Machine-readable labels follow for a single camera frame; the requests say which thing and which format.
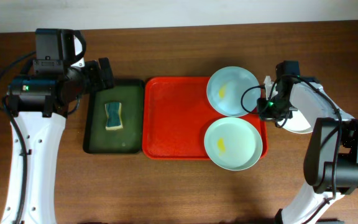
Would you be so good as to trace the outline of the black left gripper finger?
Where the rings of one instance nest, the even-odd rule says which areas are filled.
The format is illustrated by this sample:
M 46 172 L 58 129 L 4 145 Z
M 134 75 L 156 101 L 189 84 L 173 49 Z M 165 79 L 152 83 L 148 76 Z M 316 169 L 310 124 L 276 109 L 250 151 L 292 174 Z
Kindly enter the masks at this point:
M 103 74 L 99 70 L 90 70 L 89 72 L 89 91 L 97 92 L 104 88 Z
M 110 89 L 114 87 L 114 77 L 111 69 L 111 65 L 108 58 L 99 59 L 100 66 L 100 78 L 103 83 L 104 89 Z

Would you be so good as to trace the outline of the white plate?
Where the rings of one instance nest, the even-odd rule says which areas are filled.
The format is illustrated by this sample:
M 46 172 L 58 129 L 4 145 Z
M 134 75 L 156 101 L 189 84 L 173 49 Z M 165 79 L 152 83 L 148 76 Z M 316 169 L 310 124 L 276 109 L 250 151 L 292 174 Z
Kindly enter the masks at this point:
M 284 121 L 284 119 L 278 121 L 277 124 L 281 126 Z M 313 132 L 313 128 L 311 127 L 309 122 L 298 110 L 292 111 L 292 117 L 287 119 L 287 122 L 282 128 L 296 134 L 308 134 Z

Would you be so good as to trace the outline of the yellow green sponge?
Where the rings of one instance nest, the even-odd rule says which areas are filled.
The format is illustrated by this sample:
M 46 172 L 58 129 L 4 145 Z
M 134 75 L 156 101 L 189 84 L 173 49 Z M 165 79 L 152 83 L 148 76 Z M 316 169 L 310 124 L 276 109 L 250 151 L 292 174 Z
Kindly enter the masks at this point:
M 122 117 L 122 104 L 120 102 L 110 102 L 105 104 L 106 112 L 106 125 L 108 131 L 115 131 L 123 128 Z

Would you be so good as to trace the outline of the light green plate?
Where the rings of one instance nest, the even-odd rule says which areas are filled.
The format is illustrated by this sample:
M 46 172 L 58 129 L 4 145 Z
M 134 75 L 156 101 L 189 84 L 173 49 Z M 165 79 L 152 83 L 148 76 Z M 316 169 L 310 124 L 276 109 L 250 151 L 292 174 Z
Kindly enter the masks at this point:
M 226 117 L 208 127 L 204 134 L 204 148 L 217 166 L 240 171 L 259 161 L 263 142 L 258 130 L 248 121 Z

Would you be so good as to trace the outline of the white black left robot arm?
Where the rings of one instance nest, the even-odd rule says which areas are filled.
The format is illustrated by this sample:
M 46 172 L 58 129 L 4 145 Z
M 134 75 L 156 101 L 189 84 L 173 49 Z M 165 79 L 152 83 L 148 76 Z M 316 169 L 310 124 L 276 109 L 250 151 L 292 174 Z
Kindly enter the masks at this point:
M 69 104 L 110 89 L 108 58 L 85 62 L 78 30 L 37 29 L 36 50 L 23 56 L 21 74 L 9 84 L 2 110 L 12 128 L 12 159 L 2 223 L 55 223 L 57 156 Z

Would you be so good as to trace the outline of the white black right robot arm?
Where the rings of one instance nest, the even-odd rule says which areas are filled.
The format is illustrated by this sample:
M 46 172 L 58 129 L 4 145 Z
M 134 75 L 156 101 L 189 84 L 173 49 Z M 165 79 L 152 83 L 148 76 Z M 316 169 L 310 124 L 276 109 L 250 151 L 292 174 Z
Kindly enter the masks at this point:
M 297 61 L 285 60 L 275 72 L 274 81 L 264 81 L 266 96 L 257 100 L 259 118 L 287 128 L 301 124 L 299 112 L 313 131 L 303 162 L 305 182 L 274 222 L 317 223 L 334 202 L 358 189 L 358 119 L 340 109 L 317 79 L 301 76 Z

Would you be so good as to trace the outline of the dark green tray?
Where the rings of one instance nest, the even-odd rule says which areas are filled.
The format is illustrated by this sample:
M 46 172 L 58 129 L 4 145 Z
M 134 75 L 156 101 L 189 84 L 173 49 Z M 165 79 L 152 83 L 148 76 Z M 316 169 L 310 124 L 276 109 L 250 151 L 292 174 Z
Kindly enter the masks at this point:
M 120 79 L 89 96 L 83 150 L 88 154 L 136 154 L 142 150 L 145 83 Z M 107 130 L 105 104 L 120 102 L 123 128 Z

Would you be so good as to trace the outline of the red plastic tray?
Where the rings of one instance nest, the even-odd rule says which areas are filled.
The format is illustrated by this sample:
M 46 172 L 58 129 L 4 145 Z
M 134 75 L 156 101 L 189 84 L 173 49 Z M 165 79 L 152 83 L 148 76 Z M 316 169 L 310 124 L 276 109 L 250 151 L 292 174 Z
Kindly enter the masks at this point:
M 145 86 L 143 153 L 156 160 L 208 160 L 204 135 L 223 117 L 206 95 L 208 77 L 155 77 Z

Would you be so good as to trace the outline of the light blue plate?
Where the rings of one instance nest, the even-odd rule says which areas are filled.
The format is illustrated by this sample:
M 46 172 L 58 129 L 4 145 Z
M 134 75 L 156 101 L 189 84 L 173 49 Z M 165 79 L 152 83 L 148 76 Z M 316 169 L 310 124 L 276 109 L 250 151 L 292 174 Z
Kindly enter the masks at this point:
M 210 105 L 220 114 L 240 117 L 257 107 L 261 96 L 260 83 L 242 67 L 224 67 L 215 72 L 206 87 Z

